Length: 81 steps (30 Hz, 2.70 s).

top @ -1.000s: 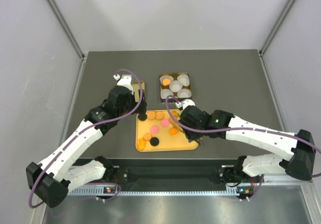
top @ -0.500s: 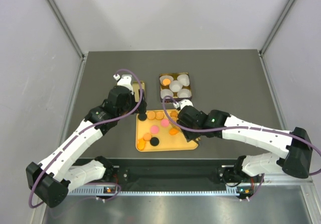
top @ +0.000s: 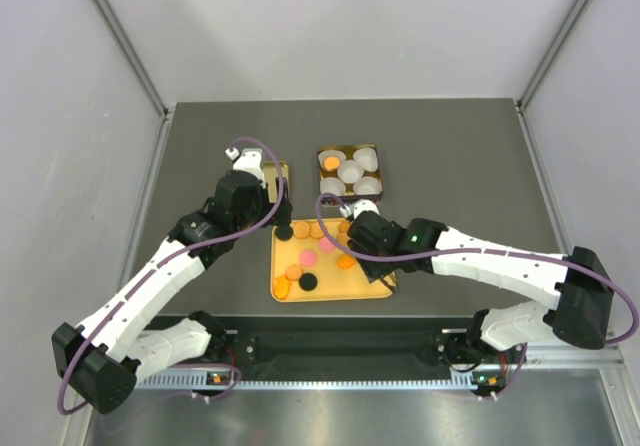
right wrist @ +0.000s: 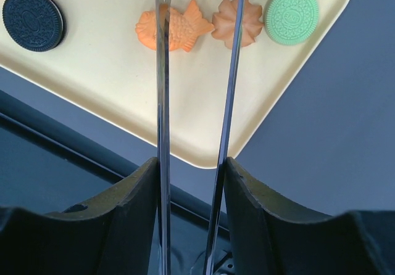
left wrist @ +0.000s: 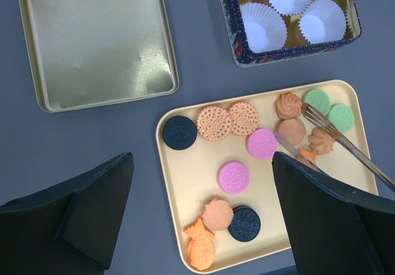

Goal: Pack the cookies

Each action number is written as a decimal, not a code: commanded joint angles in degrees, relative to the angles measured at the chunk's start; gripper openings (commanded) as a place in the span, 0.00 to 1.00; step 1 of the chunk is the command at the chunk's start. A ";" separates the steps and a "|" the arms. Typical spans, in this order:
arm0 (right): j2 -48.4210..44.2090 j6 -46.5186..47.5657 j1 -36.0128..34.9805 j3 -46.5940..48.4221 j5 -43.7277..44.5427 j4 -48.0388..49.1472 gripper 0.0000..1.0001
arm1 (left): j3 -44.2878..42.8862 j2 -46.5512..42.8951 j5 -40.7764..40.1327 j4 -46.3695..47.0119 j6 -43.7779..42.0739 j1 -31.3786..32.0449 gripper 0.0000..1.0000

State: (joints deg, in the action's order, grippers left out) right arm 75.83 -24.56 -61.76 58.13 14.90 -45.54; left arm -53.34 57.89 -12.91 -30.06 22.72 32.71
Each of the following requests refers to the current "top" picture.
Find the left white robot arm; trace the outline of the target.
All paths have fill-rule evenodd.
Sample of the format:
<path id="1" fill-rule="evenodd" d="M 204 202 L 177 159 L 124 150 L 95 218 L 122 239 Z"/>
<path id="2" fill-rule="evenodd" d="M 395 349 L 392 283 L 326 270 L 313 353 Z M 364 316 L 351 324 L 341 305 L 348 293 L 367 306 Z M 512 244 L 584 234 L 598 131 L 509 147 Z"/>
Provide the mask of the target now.
<path id="1" fill-rule="evenodd" d="M 93 314 L 77 325 L 63 323 L 53 332 L 60 414 L 72 415 L 86 406 L 111 413 L 147 377 L 188 359 L 212 363 L 224 356 L 227 340 L 204 313 L 157 333 L 145 329 L 237 240 L 266 226 L 290 225 L 288 186 L 281 171 L 272 182 L 276 199 L 268 195 L 263 161 L 274 153 L 255 138 L 244 141 L 245 149 L 238 147 L 238 140 L 226 149 L 231 168 L 213 196 L 177 221 L 138 273 Z"/>

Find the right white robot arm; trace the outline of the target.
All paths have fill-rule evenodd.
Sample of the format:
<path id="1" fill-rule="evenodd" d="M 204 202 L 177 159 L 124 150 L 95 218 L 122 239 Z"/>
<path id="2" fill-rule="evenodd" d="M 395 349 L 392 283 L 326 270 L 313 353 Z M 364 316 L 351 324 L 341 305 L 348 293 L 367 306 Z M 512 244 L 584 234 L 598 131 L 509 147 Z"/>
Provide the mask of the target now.
<path id="1" fill-rule="evenodd" d="M 613 291 L 604 285 L 606 273 L 589 249 L 534 258 L 440 222 L 416 218 L 402 227 L 375 211 L 353 214 L 347 236 L 371 281 L 397 271 L 424 272 L 525 297 L 516 306 L 474 314 L 462 342 L 473 360 L 487 362 L 519 344 L 553 338 L 586 350 L 606 344 Z"/>

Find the orange round biscuit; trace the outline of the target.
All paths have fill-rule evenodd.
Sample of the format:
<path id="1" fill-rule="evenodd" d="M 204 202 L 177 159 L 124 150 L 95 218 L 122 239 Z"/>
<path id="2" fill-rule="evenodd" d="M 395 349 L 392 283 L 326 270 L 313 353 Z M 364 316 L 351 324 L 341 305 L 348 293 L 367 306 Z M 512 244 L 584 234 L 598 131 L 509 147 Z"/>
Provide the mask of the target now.
<path id="1" fill-rule="evenodd" d="M 340 233 L 340 234 L 338 235 L 338 241 L 339 241 L 342 245 L 347 246 L 347 245 L 348 245 L 348 241 L 349 241 L 349 237 L 348 237 L 348 235 L 347 235 L 346 233 Z"/>

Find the metal serving tongs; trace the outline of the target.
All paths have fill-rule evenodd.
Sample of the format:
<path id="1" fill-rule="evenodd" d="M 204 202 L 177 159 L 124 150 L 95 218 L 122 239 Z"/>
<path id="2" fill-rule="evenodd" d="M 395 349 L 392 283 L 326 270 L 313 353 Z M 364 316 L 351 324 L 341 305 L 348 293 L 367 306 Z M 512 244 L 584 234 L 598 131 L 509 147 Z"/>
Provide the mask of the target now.
<path id="1" fill-rule="evenodd" d="M 380 279 L 380 282 L 392 293 L 399 292 L 399 286 L 397 277 L 395 275 L 388 275 Z"/>

